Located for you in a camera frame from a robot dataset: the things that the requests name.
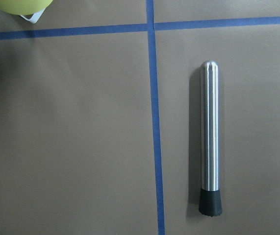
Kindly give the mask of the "white cup rack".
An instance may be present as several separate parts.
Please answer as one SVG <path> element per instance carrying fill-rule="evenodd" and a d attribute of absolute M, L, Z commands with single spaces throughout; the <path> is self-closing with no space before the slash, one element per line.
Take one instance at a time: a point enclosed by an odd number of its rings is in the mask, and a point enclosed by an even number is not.
<path fill-rule="evenodd" d="M 20 15 L 20 17 L 22 17 L 24 20 L 32 23 L 32 24 L 35 24 L 39 21 L 39 19 L 41 18 L 42 14 L 44 13 L 46 9 L 42 9 L 36 13 L 33 13 L 31 15 Z"/>

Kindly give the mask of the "yellow-green upside-down cup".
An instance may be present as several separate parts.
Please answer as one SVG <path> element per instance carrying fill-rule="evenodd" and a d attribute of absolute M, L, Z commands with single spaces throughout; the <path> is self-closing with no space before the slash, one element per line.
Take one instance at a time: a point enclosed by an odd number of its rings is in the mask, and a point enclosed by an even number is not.
<path fill-rule="evenodd" d="M 31 15 L 48 7 L 53 0 L 0 0 L 0 10 L 12 15 Z"/>

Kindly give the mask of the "steel muddler black tip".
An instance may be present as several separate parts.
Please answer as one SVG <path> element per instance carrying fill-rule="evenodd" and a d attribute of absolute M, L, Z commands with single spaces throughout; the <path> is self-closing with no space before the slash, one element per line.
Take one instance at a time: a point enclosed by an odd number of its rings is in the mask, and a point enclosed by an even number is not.
<path fill-rule="evenodd" d="M 220 195 L 219 67 L 206 61 L 200 67 L 201 191 L 199 212 L 216 217 L 223 212 Z"/>

